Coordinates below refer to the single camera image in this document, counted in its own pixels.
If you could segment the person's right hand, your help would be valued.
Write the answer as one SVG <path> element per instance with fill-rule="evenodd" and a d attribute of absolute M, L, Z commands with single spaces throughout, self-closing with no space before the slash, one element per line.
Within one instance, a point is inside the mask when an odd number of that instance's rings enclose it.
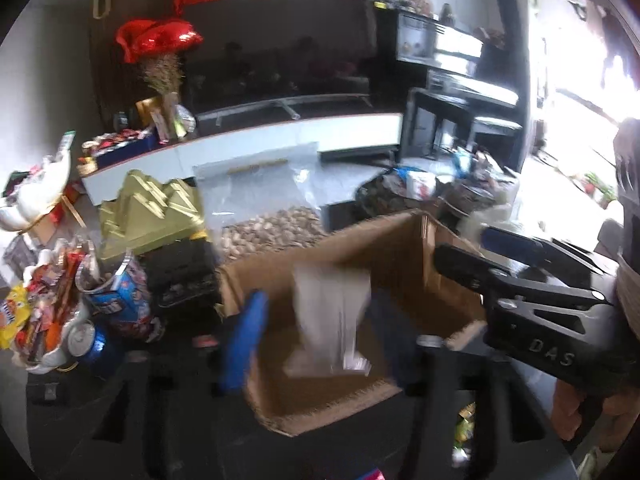
<path fill-rule="evenodd" d="M 639 416 L 639 388 L 627 387 L 608 398 L 587 396 L 568 382 L 555 382 L 551 425 L 570 452 L 577 450 L 601 416 L 606 418 L 597 432 L 601 451 L 616 452 L 623 445 Z"/>

